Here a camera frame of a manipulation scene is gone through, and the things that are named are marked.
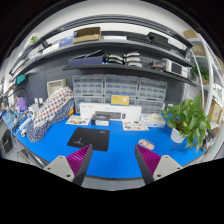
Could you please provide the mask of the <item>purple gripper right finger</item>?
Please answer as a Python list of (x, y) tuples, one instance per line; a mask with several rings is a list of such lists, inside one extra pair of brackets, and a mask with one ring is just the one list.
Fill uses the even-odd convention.
[(169, 155), (159, 156), (140, 145), (135, 146), (135, 157), (145, 184), (150, 184), (182, 169), (182, 166)]

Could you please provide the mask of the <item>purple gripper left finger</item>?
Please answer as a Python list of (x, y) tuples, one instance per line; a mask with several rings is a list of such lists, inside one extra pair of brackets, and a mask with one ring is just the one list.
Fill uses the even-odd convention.
[(81, 186), (92, 155), (92, 145), (87, 145), (67, 157), (58, 156), (44, 170)]

